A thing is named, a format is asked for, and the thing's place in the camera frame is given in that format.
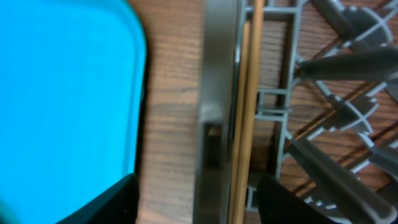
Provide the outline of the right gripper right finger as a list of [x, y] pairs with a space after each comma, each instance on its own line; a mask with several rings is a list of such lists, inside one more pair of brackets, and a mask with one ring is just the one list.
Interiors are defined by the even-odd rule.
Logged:
[[300, 200], [269, 175], [260, 179], [256, 199], [262, 224], [335, 223]]

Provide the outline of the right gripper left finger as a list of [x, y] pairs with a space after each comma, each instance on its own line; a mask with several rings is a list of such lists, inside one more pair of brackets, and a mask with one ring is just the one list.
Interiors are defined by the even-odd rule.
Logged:
[[135, 224], [139, 208], [139, 182], [129, 174], [60, 224], [125, 223]]

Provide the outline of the wooden chopstick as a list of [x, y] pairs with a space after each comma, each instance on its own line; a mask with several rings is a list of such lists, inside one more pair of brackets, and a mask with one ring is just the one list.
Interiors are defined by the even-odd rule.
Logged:
[[243, 124], [239, 147], [239, 162], [237, 167], [235, 203], [232, 223], [242, 223], [248, 184], [249, 163], [251, 158], [254, 114], [256, 111], [257, 87], [259, 81], [259, 59], [264, 20], [264, 0], [254, 1], [249, 44], [248, 73], [245, 86]]
[[241, 42], [241, 56], [239, 63], [239, 77], [238, 77], [238, 89], [236, 98], [236, 115], [234, 120], [234, 141], [233, 141], [233, 156], [232, 156], [232, 173], [231, 173], [231, 188], [229, 196], [229, 209], [228, 209], [228, 224], [233, 224], [234, 215], [234, 203], [235, 203], [235, 191], [236, 181], [238, 173], [238, 162], [239, 162], [239, 146], [241, 142], [241, 130], [243, 122], [243, 106], [244, 106], [244, 95], [246, 88], [246, 73], [248, 68], [248, 55], [250, 46], [250, 35], [251, 35], [251, 23], [246, 21], [243, 24], [243, 36]]

